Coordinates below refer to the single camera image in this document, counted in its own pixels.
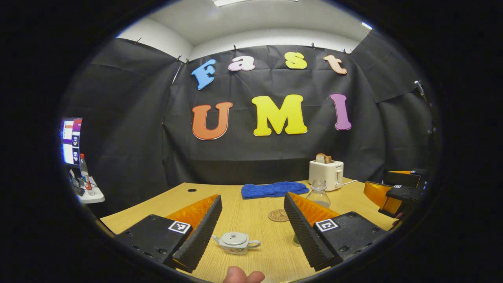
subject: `ceiling light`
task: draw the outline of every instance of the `ceiling light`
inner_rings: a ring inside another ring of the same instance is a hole
[[[362,26],[364,26],[364,27],[368,28],[369,30],[371,30],[371,29],[372,29],[372,27],[371,27],[371,26],[369,26],[369,25],[367,25],[366,23],[362,23]]]
[[[244,1],[251,1],[251,0],[213,0],[213,2],[215,3],[215,5],[217,5],[217,7],[222,7],[225,5],[244,2]],[[284,1],[299,2],[299,0],[284,0]]]

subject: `monitor screen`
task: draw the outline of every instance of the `monitor screen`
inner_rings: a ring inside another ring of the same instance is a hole
[[[63,119],[61,129],[61,150],[63,161],[69,165],[80,166],[80,126],[82,118]]]

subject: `teapot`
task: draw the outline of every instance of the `teapot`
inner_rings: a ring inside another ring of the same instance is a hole
[[[248,234],[241,232],[228,232],[223,234],[220,239],[215,235],[212,235],[211,238],[213,238],[224,251],[230,254],[246,254],[248,249],[255,249],[262,245],[260,241],[250,241]]]

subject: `blue letter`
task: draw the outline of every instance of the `blue letter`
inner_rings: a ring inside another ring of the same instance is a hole
[[[192,74],[196,76],[197,82],[199,83],[199,85],[197,86],[198,90],[201,90],[203,87],[207,86],[214,80],[213,77],[210,77],[208,75],[215,73],[215,68],[210,65],[216,62],[217,61],[215,59],[210,59],[208,62],[199,66],[199,68],[192,71]]]

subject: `teapot lid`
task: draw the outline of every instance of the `teapot lid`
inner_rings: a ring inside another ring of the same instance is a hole
[[[226,243],[227,245],[240,245],[244,242],[246,242],[247,236],[244,233],[240,232],[228,232],[222,235],[222,238],[220,238],[222,242]]]

